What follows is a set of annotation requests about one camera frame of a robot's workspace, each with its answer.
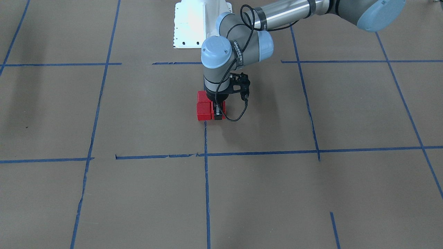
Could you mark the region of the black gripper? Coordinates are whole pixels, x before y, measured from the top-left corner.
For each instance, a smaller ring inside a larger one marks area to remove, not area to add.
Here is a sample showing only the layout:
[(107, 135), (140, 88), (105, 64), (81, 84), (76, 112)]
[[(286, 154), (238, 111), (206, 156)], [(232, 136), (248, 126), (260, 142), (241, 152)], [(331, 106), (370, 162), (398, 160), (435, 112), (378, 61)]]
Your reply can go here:
[(226, 80), (220, 86), (219, 83), (206, 80), (206, 95), (213, 101), (213, 119), (223, 119), (222, 102), (228, 98), (230, 94), (240, 93), (242, 101), (247, 101), (250, 96), (250, 79), (245, 73), (230, 73)]

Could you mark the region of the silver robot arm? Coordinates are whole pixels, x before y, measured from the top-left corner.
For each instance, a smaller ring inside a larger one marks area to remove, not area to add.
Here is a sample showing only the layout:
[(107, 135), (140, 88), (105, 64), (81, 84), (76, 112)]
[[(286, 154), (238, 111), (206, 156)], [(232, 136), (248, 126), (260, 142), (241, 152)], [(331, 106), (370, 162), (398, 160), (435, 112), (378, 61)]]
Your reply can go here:
[(197, 94), (197, 119), (227, 119), (225, 101), (239, 93), (248, 106), (250, 81), (234, 73), (270, 58), (274, 51), (272, 31), (290, 28), (301, 19), (334, 14), (361, 30), (375, 33), (402, 12), (404, 0), (279, 0), (261, 7), (245, 4), (239, 14), (224, 12), (215, 22), (218, 35), (202, 43), (204, 90)]

